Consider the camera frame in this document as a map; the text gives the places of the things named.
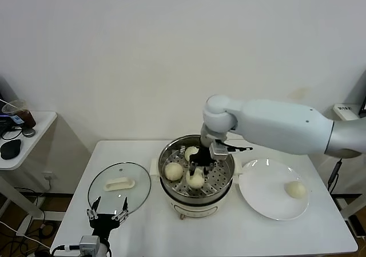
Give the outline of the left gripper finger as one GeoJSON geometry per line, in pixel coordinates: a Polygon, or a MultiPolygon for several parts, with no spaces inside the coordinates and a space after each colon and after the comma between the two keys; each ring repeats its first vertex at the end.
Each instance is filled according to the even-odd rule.
{"type": "Polygon", "coordinates": [[[98,218],[98,214],[97,214],[97,208],[99,206],[101,197],[99,196],[91,205],[91,207],[89,207],[86,210],[86,214],[89,220],[95,220],[98,218]]]}
{"type": "Polygon", "coordinates": [[[128,198],[126,197],[122,205],[121,211],[117,212],[112,219],[124,222],[128,217],[128,198]]]}

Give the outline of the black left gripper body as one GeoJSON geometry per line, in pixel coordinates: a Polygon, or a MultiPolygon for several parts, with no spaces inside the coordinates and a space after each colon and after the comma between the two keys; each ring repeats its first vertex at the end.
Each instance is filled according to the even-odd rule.
{"type": "Polygon", "coordinates": [[[93,229],[92,235],[109,237],[112,230],[119,228],[120,221],[113,214],[98,214],[96,218],[89,220],[89,225],[93,229]]]}

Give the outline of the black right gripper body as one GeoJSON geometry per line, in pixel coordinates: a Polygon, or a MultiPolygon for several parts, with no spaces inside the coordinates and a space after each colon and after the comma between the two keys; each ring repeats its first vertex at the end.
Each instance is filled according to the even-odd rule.
{"type": "Polygon", "coordinates": [[[214,159],[210,156],[209,147],[200,145],[195,154],[190,155],[190,165],[193,167],[210,167],[214,164],[214,159]]]}

